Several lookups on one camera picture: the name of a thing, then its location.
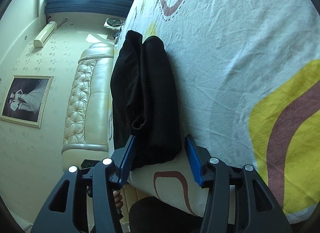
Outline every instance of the mattress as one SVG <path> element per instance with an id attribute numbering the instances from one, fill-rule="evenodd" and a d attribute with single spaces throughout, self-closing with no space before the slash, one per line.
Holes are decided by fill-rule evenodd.
<path id="1" fill-rule="evenodd" d="M 319 27 L 310 0 L 135 0 L 114 63 L 128 30 L 161 38 L 177 87 L 181 141 L 190 133 L 227 165 L 253 165 L 297 223 L 320 200 Z M 112 108 L 109 122 L 112 146 Z M 204 214 L 208 190 L 194 182 L 184 151 L 134 170 L 130 180 Z"/>

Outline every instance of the picture frame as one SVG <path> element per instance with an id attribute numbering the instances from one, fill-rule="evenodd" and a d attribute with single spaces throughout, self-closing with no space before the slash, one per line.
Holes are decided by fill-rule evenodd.
<path id="1" fill-rule="evenodd" d="M 14 75 L 0 120 L 41 128 L 44 105 L 54 76 Z"/>

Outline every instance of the finger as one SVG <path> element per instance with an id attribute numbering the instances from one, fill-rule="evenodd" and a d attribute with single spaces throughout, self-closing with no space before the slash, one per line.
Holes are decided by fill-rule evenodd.
<path id="1" fill-rule="evenodd" d="M 118 203 L 122 200 L 122 195 L 119 195 L 115 198 L 115 203 Z"/>
<path id="2" fill-rule="evenodd" d="M 123 202 L 122 201 L 119 201 L 117 204 L 116 204 L 116 207 L 117 208 L 122 208 L 123 206 Z"/>
<path id="3" fill-rule="evenodd" d="M 119 196 L 119 195 L 120 195 L 120 191 L 119 190 L 113 191 L 113 196 L 114 197 Z"/>

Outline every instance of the black pants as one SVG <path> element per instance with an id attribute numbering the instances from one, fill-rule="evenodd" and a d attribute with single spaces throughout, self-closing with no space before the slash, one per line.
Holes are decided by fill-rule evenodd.
<path id="1" fill-rule="evenodd" d="M 131 233 L 190 233 L 202 218 L 174 208 L 156 197 L 136 202 L 129 212 Z"/>

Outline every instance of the black folded garment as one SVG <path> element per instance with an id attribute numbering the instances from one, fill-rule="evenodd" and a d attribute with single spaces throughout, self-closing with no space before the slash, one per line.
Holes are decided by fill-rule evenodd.
<path id="1" fill-rule="evenodd" d="M 115 149 L 137 137 L 132 169 L 173 160 L 181 151 L 177 93 L 161 39 L 128 31 L 111 76 Z"/>

